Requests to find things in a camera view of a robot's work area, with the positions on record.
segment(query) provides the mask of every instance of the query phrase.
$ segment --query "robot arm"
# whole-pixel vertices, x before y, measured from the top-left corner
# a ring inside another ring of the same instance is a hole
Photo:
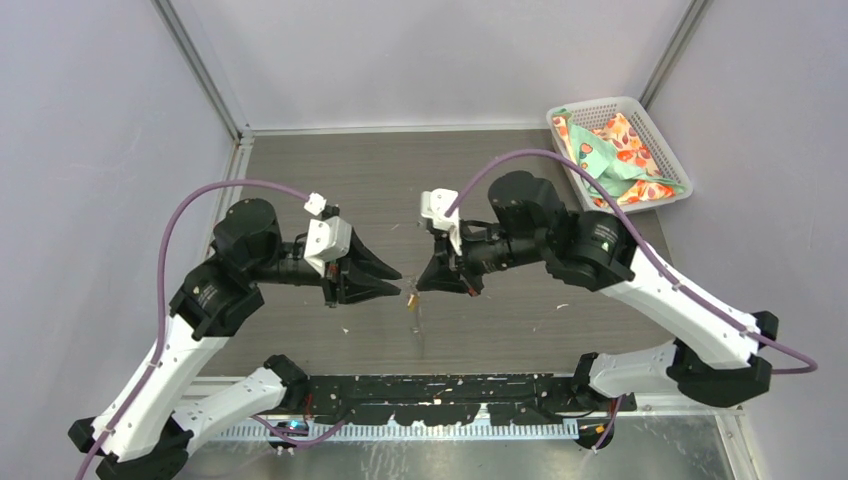
[[[570,213],[549,181],[524,171],[508,173],[489,188],[497,224],[461,220],[458,209],[445,216],[456,197],[444,189],[422,194],[421,220],[434,235],[435,252],[419,277],[419,291],[478,296],[485,274],[543,261],[555,279],[620,300],[676,337],[640,352],[581,357],[574,384],[587,408],[625,393],[675,389],[728,407],[768,390],[771,365],[757,355],[762,345],[695,303],[679,285],[669,285],[615,216]],[[751,331],[776,337],[771,313],[735,310],[668,268]]]
[[[354,304],[400,289],[401,275],[363,244],[350,224],[313,194],[307,233],[283,242],[270,203],[233,205],[213,231],[214,255],[188,273],[170,302],[165,353],[101,446],[102,479],[170,479],[211,437],[279,406],[296,407],[307,375],[284,356],[271,357],[245,380],[201,401],[178,405],[200,369],[264,303],[258,282],[320,286],[325,304]],[[69,436],[88,452],[150,365],[151,348],[115,401],[99,416],[76,421]]]

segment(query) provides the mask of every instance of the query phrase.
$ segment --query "white wall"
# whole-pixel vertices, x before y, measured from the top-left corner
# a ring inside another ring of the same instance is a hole
[[[638,97],[683,0],[179,0],[254,129],[544,124]]]
[[[779,339],[822,366],[751,402],[768,479],[848,469],[846,17],[838,0],[715,2],[651,109],[695,182],[660,212],[676,264],[777,314]]]
[[[150,2],[5,2],[0,65],[0,477],[72,478],[68,427],[155,337],[162,229],[232,142]],[[168,291],[214,203],[178,227]]]

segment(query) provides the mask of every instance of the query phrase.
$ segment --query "green cloth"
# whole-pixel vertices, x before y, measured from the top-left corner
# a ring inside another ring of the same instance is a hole
[[[615,145],[601,140],[597,135],[589,130],[577,125],[571,121],[571,113],[567,110],[559,110],[554,112],[555,115],[565,115],[568,126],[568,133],[571,137],[571,145],[574,147],[574,153],[579,158],[572,160],[578,165],[586,163],[586,172],[596,179],[598,183],[604,187],[604,190],[609,192],[613,198],[618,198],[624,195],[637,180],[647,180],[662,185],[667,185],[674,189],[675,193],[683,193],[683,186],[662,177],[652,177],[645,172],[642,167],[624,163],[618,159],[618,150]],[[586,143],[592,150],[589,153],[582,151],[581,146]],[[583,180],[583,185],[589,191],[589,195],[594,198],[601,198],[598,193],[588,182]]]

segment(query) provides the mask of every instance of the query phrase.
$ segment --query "cable tie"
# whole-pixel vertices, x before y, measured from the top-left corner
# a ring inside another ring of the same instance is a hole
[[[752,333],[756,333],[754,331],[753,325],[746,325],[744,330],[739,330],[740,337],[750,337]]]

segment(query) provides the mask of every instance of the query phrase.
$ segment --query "white bracket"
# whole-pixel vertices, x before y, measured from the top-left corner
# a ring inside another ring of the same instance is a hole
[[[670,265],[665,266],[681,284],[685,284],[727,312],[750,331],[760,332],[757,319],[753,315],[730,307]],[[671,285],[667,279],[660,276],[641,248],[636,249],[630,269],[636,274],[633,280],[617,283],[600,292],[647,315],[682,340],[704,363],[713,368],[731,370],[749,366],[748,359],[759,350],[756,340],[740,334],[722,319],[695,303],[677,286]]]
[[[193,455],[203,444],[245,418],[278,407],[285,394],[280,377],[267,368],[258,368],[212,396],[177,407],[171,418],[184,431],[194,433],[186,447]]]
[[[451,246],[457,255],[462,255],[462,239],[459,236],[459,208],[445,216],[448,208],[459,194],[453,190],[437,188],[432,192],[421,193],[421,221],[432,221],[433,228],[447,232]]]
[[[303,204],[303,209],[317,217],[326,206],[327,199],[322,197],[321,194],[313,192],[309,194],[309,200]]]
[[[306,234],[303,258],[316,272],[324,275],[324,264],[347,255],[353,227],[340,217],[326,221],[312,219]]]
[[[676,353],[677,346],[670,342],[638,352],[602,353],[592,363],[589,386],[608,398],[634,392],[677,392],[677,382],[666,374]]]

